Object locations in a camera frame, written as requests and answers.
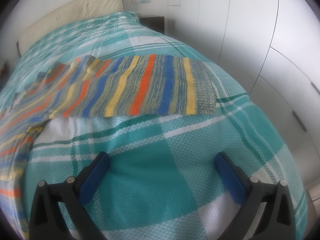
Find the multicolour striped knit sweater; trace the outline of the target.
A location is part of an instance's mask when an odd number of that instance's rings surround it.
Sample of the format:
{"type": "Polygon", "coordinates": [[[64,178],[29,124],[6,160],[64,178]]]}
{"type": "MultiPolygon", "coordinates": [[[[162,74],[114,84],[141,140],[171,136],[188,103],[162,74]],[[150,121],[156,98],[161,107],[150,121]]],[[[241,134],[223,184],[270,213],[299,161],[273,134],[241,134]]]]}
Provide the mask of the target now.
{"type": "Polygon", "coordinates": [[[30,148],[55,118],[213,115],[216,93],[202,61],[170,55],[100,60],[91,55],[55,62],[22,91],[1,92],[1,209],[16,233],[28,237],[22,176],[30,148]]]}

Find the teal white plaid bedspread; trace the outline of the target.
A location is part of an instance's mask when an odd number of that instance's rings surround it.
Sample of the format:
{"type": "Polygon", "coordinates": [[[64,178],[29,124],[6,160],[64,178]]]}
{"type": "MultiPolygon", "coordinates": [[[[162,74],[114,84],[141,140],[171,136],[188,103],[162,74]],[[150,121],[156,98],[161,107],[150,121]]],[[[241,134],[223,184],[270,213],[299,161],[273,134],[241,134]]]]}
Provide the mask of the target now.
{"type": "Polygon", "coordinates": [[[47,121],[21,179],[26,239],[38,182],[76,177],[100,152],[110,156],[110,168],[84,208],[105,239],[219,239],[240,210],[215,169],[220,152],[249,177],[268,184],[286,181],[295,239],[302,239],[308,213],[302,179],[266,115],[223,69],[188,45],[142,26],[134,12],[77,21],[48,33],[20,58],[1,92],[22,91],[55,62],[151,54],[202,61],[216,93],[215,113],[47,121]]]}

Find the dark wooden nightstand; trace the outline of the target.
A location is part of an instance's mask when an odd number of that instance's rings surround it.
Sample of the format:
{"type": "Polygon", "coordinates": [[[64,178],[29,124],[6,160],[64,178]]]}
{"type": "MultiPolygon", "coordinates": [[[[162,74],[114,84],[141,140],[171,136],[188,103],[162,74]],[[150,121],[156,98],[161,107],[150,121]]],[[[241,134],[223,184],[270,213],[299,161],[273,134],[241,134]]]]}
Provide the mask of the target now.
{"type": "Polygon", "coordinates": [[[159,32],[161,34],[165,34],[165,18],[164,16],[140,16],[139,22],[141,25],[159,32]]]}

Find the cream padded headboard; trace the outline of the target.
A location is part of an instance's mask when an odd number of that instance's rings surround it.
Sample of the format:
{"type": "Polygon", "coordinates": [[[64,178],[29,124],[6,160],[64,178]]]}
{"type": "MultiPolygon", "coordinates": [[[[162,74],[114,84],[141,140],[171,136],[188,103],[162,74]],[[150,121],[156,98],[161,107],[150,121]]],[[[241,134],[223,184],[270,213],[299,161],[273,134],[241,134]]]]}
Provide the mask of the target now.
{"type": "Polygon", "coordinates": [[[18,55],[22,56],[36,41],[61,26],[123,10],[123,0],[73,0],[25,29],[16,43],[18,55]]]}

